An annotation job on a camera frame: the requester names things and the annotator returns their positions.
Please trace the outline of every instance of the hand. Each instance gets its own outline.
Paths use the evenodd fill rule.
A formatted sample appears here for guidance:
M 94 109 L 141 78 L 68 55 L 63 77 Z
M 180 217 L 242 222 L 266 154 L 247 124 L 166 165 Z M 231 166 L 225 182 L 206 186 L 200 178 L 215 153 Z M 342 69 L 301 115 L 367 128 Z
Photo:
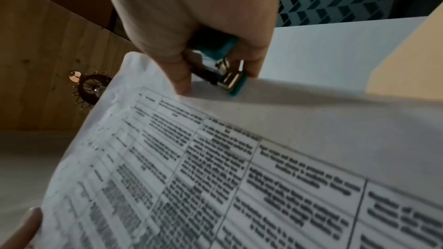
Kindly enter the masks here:
M 276 25 L 279 0 L 112 0 L 129 38 L 149 55 L 177 94 L 191 86 L 183 52 L 202 26 L 239 37 L 228 55 L 258 77 Z
M 40 208 L 31 208 L 25 214 L 26 219 L 18 229 L 7 239 L 0 249 L 24 249 L 31 242 L 42 223 L 43 214 Z

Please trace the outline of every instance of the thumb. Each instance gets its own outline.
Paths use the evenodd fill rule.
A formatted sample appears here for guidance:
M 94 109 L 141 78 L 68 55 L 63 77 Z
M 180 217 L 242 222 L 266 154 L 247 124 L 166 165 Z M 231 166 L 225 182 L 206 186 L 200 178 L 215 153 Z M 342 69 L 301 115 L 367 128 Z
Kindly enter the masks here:
M 31 208 L 26 212 L 25 219 L 0 249 L 24 249 L 37 233 L 42 223 L 43 214 L 40 208 Z

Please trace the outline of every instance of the wooden table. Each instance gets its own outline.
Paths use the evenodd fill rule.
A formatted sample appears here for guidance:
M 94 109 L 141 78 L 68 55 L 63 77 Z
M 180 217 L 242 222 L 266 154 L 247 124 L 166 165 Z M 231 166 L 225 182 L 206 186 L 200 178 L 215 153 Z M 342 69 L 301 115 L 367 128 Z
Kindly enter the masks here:
M 76 130 L 71 71 L 114 75 L 128 40 L 48 0 L 0 0 L 0 130 Z

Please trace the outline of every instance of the paper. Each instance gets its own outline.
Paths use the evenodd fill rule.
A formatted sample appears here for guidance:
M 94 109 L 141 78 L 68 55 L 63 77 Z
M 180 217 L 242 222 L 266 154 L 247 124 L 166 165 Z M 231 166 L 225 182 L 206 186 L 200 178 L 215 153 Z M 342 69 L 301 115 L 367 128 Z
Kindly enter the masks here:
M 442 248 L 440 106 L 271 84 L 179 98 L 127 55 L 51 179 L 36 248 Z

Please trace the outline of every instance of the white surface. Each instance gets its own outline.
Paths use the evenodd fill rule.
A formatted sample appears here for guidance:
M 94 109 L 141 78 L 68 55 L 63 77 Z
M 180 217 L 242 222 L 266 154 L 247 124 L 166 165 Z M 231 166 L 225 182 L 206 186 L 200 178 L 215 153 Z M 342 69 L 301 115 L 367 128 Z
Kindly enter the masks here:
M 276 28 L 260 77 L 364 92 L 371 71 L 425 19 Z

